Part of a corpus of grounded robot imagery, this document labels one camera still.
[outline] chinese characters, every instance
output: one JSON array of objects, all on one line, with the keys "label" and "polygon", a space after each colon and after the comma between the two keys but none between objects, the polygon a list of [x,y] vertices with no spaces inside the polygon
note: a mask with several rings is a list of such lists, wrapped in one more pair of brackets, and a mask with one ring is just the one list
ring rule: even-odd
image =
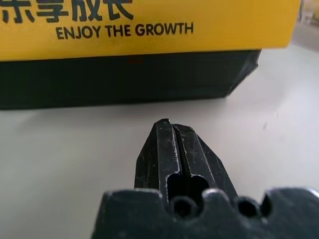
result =
[{"label": "chinese characters", "polygon": [[[64,0],[36,0],[36,16],[45,17],[46,22],[59,22],[61,17],[72,16],[73,21],[102,21],[103,15],[99,13],[100,5],[106,4],[109,20],[116,20],[121,16],[133,20],[124,4],[132,3],[133,0],[70,0],[71,12],[64,9]],[[31,0],[0,0],[0,14],[2,21],[8,23],[23,23],[24,21],[35,22],[31,13]]]}]

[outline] dark box side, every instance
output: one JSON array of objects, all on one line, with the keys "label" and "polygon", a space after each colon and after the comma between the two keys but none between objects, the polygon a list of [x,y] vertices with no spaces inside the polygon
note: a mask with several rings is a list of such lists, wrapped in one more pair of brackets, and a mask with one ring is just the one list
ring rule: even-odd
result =
[{"label": "dark box side", "polygon": [[260,50],[0,62],[0,109],[221,98]]}]

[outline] black metal tool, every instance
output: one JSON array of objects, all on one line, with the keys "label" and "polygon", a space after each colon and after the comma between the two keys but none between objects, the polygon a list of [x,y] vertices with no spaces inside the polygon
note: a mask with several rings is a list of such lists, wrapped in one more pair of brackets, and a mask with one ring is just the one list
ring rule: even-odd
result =
[{"label": "black metal tool", "polygon": [[138,157],[135,189],[105,193],[92,239],[318,239],[319,194],[238,197],[220,159],[187,126],[160,120]]}]

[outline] white surface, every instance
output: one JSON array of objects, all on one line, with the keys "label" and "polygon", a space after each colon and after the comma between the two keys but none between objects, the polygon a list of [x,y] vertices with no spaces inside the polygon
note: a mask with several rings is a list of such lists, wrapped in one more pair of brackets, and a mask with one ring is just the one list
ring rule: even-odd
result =
[{"label": "white surface", "polygon": [[319,54],[291,45],[259,65],[227,99],[0,112],[0,238],[88,239],[161,118],[192,126],[240,195],[319,189]]}]

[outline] yellow box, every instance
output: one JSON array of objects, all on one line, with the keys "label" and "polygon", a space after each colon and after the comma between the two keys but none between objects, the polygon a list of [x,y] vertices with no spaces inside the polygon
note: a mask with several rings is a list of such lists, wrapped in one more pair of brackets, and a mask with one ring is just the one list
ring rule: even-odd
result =
[{"label": "yellow box", "polygon": [[300,6],[299,0],[52,2],[0,0],[0,60],[285,47]]}]

